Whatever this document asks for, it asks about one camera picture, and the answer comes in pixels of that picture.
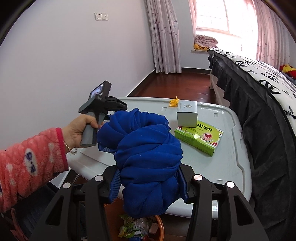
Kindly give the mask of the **person left hand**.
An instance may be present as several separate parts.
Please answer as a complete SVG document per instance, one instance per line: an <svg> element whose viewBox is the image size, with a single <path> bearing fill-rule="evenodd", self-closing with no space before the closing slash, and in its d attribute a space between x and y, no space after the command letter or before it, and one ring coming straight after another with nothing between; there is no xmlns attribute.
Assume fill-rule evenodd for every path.
<svg viewBox="0 0 296 241"><path fill-rule="evenodd" d="M98 124L95 117L81 114L62 128L66 154L75 148L80 148L82 134L87 125L93 128L101 128L103 123Z"/></svg>

